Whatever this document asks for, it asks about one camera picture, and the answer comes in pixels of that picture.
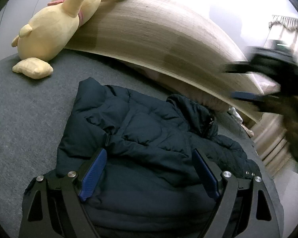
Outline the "yellow plush toy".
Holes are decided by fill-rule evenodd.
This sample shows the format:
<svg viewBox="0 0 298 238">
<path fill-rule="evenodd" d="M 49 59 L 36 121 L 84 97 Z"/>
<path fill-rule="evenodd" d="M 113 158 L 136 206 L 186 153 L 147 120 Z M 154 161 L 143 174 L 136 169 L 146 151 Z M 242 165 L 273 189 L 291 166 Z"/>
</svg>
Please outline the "yellow plush toy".
<svg viewBox="0 0 298 238">
<path fill-rule="evenodd" d="M 117 0 L 52 0 L 21 27 L 11 46 L 20 61 L 14 73 L 31 79 L 50 76 L 49 61 L 65 48 L 76 31 L 95 14 L 102 2 Z"/>
</svg>

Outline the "grey bed sheet mattress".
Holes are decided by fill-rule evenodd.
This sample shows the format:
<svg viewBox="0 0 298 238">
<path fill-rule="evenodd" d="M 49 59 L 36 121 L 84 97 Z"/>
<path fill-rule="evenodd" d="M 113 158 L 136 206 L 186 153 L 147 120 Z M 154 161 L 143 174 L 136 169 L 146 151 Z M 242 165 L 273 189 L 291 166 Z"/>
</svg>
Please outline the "grey bed sheet mattress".
<svg viewBox="0 0 298 238">
<path fill-rule="evenodd" d="M 12 72 L 17 62 L 17 56 L 0 61 L 0 237 L 19 237 L 24 193 L 34 179 L 41 175 L 65 176 L 56 174 L 57 149 L 79 84 L 92 78 L 100 85 L 116 86 L 117 76 L 107 61 L 66 50 L 54 60 L 53 75 L 42 80 Z M 190 99 L 179 93 L 174 95 Z M 255 157 L 249 138 L 231 115 L 203 107 L 215 117 L 218 133 L 239 143 L 248 159 L 258 165 L 260 174 L 253 174 L 251 178 L 262 178 L 282 236 L 283 208 L 275 186 Z"/>
</svg>

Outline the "dark navy puffer jacket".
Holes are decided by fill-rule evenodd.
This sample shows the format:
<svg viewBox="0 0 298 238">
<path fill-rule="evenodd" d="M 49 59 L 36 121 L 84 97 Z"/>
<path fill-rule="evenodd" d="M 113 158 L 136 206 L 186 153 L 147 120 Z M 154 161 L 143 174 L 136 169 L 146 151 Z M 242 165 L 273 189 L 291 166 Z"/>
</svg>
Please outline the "dark navy puffer jacket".
<svg viewBox="0 0 298 238">
<path fill-rule="evenodd" d="M 77 170 L 98 148 L 107 163 L 84 207 L 101 237 L 197 237 L 216 203 L 192 165 L 194 149 L 238 178 L 260 174 L 198 103 L 180 95 L 161 101 L 89 78 L 79 84 L 56 174 Z"/>
</svg>

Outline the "beige wooden headboard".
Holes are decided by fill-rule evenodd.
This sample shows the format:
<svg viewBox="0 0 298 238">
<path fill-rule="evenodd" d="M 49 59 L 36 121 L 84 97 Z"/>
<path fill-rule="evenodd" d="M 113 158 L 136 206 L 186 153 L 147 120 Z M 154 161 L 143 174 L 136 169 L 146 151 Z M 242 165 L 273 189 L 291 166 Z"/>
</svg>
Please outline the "beige wooden headboard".
<svg viewBox="0 0 298 238">
<path fill-rule="evenodd" d="M 235 42 L 204 14 L 183 1 L 105 2 L 78 29 L 68 49 L 127 62 L 149 78 L 217 111 L 233 106 L 253 121 L 255 106 L 231 98 L 234 91 L 262 94 L 253 74 L 227 74 L 243 61 Z"/>
</svg>

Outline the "cream curtain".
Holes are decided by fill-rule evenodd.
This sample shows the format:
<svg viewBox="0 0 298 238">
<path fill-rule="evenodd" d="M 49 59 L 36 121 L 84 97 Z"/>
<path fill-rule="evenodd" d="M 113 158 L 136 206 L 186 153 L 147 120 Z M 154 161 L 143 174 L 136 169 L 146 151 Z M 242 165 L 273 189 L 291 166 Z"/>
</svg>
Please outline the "cream curtain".
<svg viewBox="0 0 298 238">
<path fill-rule="evenodd" d="M 271 48 L 273 40 L 282 41 L 291 49 L 298 63 L 298 19 L 273 15 L 269 21 L 269 33 L 264 47 Z"/>
</svg>

